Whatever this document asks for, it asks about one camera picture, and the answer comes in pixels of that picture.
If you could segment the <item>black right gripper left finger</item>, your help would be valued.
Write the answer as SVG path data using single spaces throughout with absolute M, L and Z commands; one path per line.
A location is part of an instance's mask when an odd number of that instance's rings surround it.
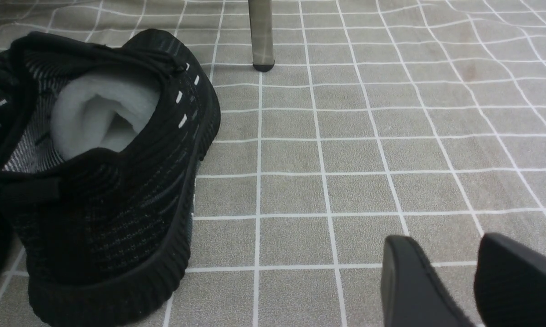
M 385 238 L 381 275 L 385 327 L 474 327 L 411 237 Z

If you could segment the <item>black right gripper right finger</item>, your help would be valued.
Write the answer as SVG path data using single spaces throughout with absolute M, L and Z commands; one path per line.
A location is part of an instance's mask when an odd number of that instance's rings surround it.
M 546 327 L 546 256 L 503 234 L 484 234 L 474 295 L 487 327 Z

